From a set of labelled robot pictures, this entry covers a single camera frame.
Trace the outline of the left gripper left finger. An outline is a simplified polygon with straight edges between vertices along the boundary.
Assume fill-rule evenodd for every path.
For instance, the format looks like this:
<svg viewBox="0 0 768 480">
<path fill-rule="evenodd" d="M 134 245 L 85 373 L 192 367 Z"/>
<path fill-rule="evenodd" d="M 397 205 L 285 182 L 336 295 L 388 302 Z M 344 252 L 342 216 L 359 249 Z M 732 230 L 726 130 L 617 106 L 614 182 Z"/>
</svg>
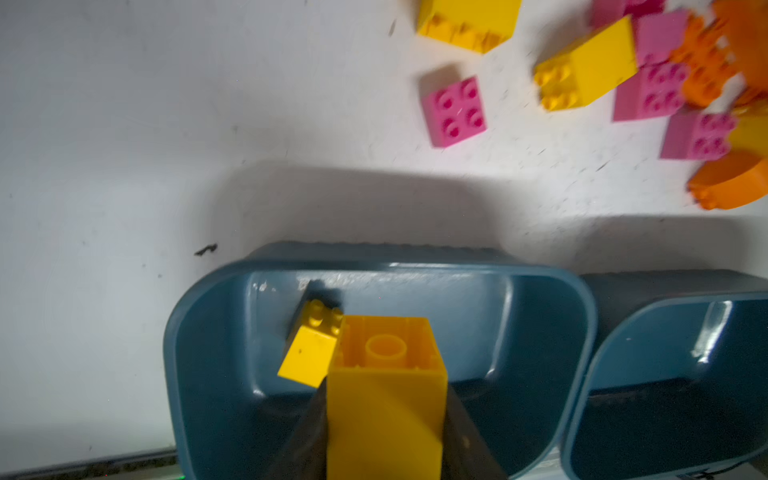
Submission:
<svg viewBox="0 0 768 480">
<path fill-rule="evenodd" d="M 264 478 L 326 479 L 327 445 L 327 381 L 323 380 Z"/>
</svg>

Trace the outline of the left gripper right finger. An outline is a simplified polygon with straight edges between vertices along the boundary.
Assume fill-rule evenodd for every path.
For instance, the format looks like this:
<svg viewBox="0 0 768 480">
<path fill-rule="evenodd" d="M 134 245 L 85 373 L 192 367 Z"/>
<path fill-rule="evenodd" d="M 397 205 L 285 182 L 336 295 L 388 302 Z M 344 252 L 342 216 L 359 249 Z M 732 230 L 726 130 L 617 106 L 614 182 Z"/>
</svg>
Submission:
<svg viewBox="0 0 768 480">
<path fill-rule="evenodd" d="M 441 479 L 507 480 L 452 386 L 447 389 Z"/>
</svg>

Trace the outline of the yellow tall lego brick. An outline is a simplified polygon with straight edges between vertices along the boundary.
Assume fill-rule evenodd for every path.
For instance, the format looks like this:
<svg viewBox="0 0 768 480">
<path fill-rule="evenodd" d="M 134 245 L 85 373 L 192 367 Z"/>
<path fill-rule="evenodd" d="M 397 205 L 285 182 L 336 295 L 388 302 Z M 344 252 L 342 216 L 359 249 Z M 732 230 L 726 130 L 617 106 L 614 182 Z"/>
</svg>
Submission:
<svg viewBox="0 0 768 480">
<path fill-rule="evenodd" d="M 326 389 L 328 478 L 440 478 L 448 376 L 428 319 L 346 317 Z"/>
</svg>

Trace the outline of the yellow square lego brick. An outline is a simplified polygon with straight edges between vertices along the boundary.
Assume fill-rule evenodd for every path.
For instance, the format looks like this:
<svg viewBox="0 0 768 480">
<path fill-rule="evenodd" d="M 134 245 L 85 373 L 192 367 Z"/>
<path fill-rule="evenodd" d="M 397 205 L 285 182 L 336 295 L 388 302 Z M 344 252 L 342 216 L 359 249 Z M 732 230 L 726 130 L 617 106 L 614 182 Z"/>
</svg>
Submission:
<svg viewBox="0 0 768 480">
<path fill-rule="evenodd" d="M 632 20 L 625 16 L 562 49 L 534 68 L 548 112 L 587 106 L 638 73 Z"/>
</svg>

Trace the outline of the near left teal bin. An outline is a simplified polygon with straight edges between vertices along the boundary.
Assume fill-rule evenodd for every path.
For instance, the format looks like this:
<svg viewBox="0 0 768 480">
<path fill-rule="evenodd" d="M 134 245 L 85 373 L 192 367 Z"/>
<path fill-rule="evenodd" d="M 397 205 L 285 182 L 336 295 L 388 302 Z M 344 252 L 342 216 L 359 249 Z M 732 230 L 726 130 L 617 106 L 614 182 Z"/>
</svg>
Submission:
<svg viewBox="0 0 768 480">
<path fill-rule="evenodd" d="M 278 377 L 301 303 L 429 320 L 448 378 L 509 477 L 556 444 L 596 336 L 568 271 L 494 249 L 277 242 L 203 277 L 166 325 L 165 377 L 189 479 L 263 479 L 312 389 Z"/>
</svg>

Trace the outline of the teal bin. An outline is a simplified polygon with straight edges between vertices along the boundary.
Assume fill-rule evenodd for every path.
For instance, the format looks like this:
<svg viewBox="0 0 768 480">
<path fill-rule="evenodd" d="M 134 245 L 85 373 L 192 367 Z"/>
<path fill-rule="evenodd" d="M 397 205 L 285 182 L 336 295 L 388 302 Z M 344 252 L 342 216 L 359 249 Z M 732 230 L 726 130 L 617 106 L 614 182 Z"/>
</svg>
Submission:
<svg viewBox="0 0 768 480">
<path fill-rule="evenodd" d="M 731 270 L 588 274 L 597 337 L 561 448 L 573 479 L 657 479 L 767 448 L 767 282 Z"/>
<path fill-rule="evenodd" d="M 166 325 L 165 377 L 189 479 L 263 479 L 312 389 L 278 377 L 301 303 L 429 320 L 448 378 L 509 477 L 556 444 L 596 336 L 568 271 L 494 249 L 277 242 L 203 277 Z"/>
</svg>

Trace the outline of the near right teal bin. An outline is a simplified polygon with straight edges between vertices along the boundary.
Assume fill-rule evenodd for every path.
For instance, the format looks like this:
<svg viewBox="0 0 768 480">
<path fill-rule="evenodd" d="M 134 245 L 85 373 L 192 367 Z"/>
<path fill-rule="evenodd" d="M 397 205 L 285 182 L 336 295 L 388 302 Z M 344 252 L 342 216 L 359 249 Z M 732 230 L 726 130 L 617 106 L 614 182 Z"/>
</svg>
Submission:
<svg viewBox="0 0 768 480">
<path fill-rule="evenodd" d="M 767 448 L 767 282 L 731 270 L 588 274 L 597 337 L 561 448 L 573 479 L 657 479 Z"/>
</svg>

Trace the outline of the yellow small lego brick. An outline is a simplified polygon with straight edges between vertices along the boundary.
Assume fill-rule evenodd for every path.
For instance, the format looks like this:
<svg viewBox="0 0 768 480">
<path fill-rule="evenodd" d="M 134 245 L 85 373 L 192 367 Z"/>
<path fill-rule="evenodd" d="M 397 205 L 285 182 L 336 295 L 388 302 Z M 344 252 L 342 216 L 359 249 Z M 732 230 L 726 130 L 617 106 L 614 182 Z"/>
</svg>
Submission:
<svg viewBox="0 0 768 480">
<path fill-rule="evenodd" d="M 767 156 L 768 118 L 767 104 L 738 107 L 731 111 L 737 126 L 728 140 L 734 150 L 747 150 L 762 157 Z"/>
</svg>

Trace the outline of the orange long lego brick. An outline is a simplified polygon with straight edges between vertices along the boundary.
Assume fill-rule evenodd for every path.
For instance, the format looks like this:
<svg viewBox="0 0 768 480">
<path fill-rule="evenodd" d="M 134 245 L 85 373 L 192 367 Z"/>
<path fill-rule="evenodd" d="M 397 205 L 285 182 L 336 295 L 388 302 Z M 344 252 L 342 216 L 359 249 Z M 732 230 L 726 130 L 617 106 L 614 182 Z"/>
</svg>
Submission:
<svg viewBox="0 0 768 480">
<path fill-rule="evenodd" d="M 712 9 L 746 83 L 735 106 L 757 109 L 767 103 L 767 2 L 714 1 Z"/>
</svg>

